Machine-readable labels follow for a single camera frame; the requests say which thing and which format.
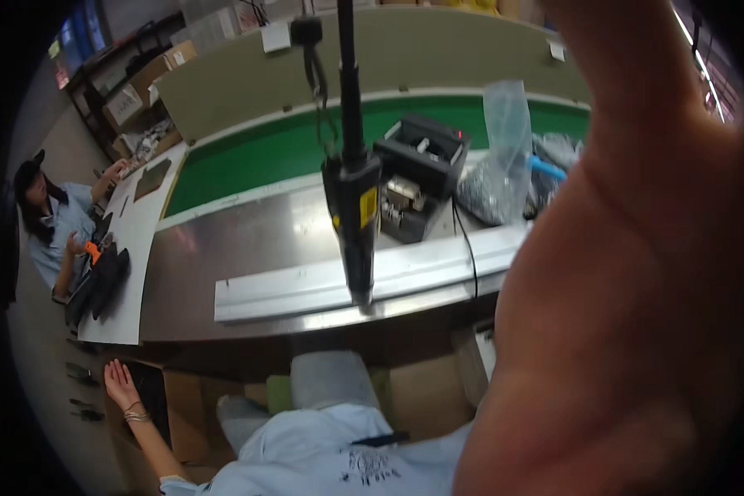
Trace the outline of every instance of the hand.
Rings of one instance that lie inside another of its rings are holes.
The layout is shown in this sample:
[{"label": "hand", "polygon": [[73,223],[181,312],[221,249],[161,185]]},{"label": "hand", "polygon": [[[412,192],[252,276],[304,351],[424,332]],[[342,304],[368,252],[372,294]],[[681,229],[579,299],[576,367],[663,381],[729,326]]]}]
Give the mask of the hand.
[{"label": "hand", "polygon": [[67,238],[67,253],[69,255],[79,255],[80,253],[86,252],[83,245],[74,239],[75,234],[77,234],[77,231],[72,231],[69,233],[69,237]]},{"label": "hand", "polygon": [[111,181],[118,181],[121,179],[121,172],[127,167],[129,167],[127,159],[121,159],[108,167],[103,175]]},{"label": "hand", "polygon": [[140,396],[135,388],[135,383],[132,382],[129,369],[118,360],[105,365],[105,388],[108,390],[109,397],[119,405],[122,412],[127,411],[133,404],[140,402]]}]

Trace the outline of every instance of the black device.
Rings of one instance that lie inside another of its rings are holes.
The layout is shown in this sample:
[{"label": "black device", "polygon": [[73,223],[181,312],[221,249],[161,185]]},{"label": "black device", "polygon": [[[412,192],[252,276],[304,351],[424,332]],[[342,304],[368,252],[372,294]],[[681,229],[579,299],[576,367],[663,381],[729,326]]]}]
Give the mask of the black device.
[{"label": "black device", "polygon": [[[382,162],[367,150],[363,142],[352,2],[340,0],[337,8],[343,134],[340,154],[334,149],[338,136],[331,114],[327,111],[327,84],[317,56],[317,43],[322,40],[320,20],[302,17],[293,21],[289,29],[292,42],[303,47],[306,79],[317,104],[317,140],[326,154],[322,164],[325,199],[339,238],[347,287],[353,303],[366,304],[371,300],[374,284],[372,271]],[[323,119],[332,132],[332,141],[327,143],[323,142],[321,135]]]},{"label": "black device", "polygon": [[408,114],[374,144],[383,162],[381,231],[403,243],[422,241],[455,191],[468,136]]}]

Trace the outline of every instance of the orange handle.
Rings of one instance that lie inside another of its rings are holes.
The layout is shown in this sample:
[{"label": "orange handle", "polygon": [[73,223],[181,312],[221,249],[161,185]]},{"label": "orange handle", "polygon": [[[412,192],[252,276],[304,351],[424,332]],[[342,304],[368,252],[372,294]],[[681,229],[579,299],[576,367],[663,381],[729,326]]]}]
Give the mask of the orange handle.
[{"label": "orange handle", "polygon": [[90,241],[86,241],[86,253],[91,255],[92,263],[97,263],[97,260],[99,260],[99,257],[102,255],[99,253],[99,247]]}]

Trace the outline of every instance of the long black hair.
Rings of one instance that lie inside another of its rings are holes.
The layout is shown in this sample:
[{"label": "long black hair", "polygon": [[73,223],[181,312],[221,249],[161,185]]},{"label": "long black hair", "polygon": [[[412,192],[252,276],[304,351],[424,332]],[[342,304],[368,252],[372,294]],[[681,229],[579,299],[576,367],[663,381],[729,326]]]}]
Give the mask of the long black hair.
[{"label": "long black hair", "polygon": [[[20,165],[19,170],[14,175],[14,195],[17,198],[17,204],[20,206],[20,212],[22,213],[22,223],[25,229],[33,236],[39,238],[42,243],[49,244],[52,242],[52,235],[55,233],[55,228],[44,225],[41,222],[41,217],[44,217],[44,213],[41,209],[33,204],[30,204],[28,199],[25,197],[25,192],[33,184],[36,179],[36,174],[39,173],[39,165],[44,158],[43,151],[34,157],[33,160],[27,160]],[[52,184],[47,175],[44,175],[44,183],[47,184],[47,205],[48,208],[52,208],[50,204],[50,196],[55,198],[60,203],[67,205],[69,203],[69,195]]]}]

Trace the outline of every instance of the beige panel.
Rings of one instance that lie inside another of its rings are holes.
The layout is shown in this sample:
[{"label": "beige panel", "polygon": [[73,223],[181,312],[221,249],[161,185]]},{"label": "beige panel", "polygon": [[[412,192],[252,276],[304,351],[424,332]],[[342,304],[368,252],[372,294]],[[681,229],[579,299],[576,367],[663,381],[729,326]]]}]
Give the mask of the beige panel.
[{"label": "beige panel", "polygon": [[[361,90],[401,86],[481,87],[523,79],[526,91],[589,101],[575,65],[548,51],[553,36],[500,17],[441,7],[378,8],[355,16]],[[320,58],[331,96],[339,95],[336,15],[323,17]],[[234,124],[310,102],[300,49],[265,54],[259,32],[191,60],[159,84],[177,128],[189,142]]]}]

